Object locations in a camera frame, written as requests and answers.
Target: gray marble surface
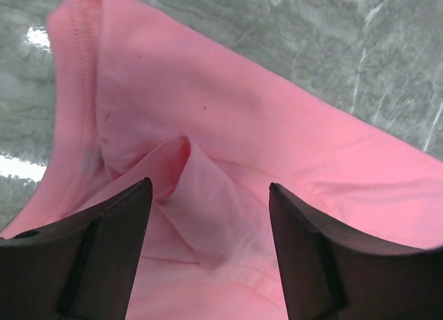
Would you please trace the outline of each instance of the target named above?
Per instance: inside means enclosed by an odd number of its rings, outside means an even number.
[[[51,155],[60,1],[0,0],[0,229]],[[443,160],[443,0],[145,1]]]

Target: pink garment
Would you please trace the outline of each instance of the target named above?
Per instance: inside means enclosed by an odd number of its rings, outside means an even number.
[[[1,236],[150,177],[129,320],[287,319],[271,182],[380,238],[443,243],[443,163],[432,157],[139,0],[65,0],[48,29],[53,156]]]

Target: pink towel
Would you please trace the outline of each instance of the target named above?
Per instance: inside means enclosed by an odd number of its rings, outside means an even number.
[[[1,235],[150,177],[129,320],[287,319],[271,182],[366,233],[443,244],[443,163],[139,0],[64,0],[48,29],[53,156]]]

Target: gray tabletop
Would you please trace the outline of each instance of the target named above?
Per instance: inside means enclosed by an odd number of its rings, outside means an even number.
[[[60,1],[0,0],[0,229],[51,155]],[[443,160],[443,0],[145,1]]]

